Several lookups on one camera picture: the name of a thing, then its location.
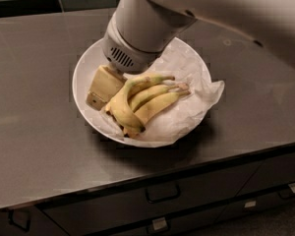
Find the white gripper with vent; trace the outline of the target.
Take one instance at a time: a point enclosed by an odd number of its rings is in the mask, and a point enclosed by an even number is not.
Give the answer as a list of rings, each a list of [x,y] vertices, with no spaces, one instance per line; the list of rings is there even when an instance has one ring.
[[[127,43],[117,29],[115,15],[108,23],[101,47],[115,70],[104,65],[97,68],[86,99],[87,104],[95,110],[105,106],[123,87],[127,79],[120,73],[141,74],[161,56],[161,52],[143,52]]]

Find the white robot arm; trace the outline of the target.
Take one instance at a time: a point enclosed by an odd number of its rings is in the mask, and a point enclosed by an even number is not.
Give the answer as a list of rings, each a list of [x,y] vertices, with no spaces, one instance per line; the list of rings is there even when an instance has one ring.
[[[144,72],[197,20],[236,31],[295,68],[295,0],[120,0],[101,44],[109,65],[87,103],[101,109],[124,73]]]

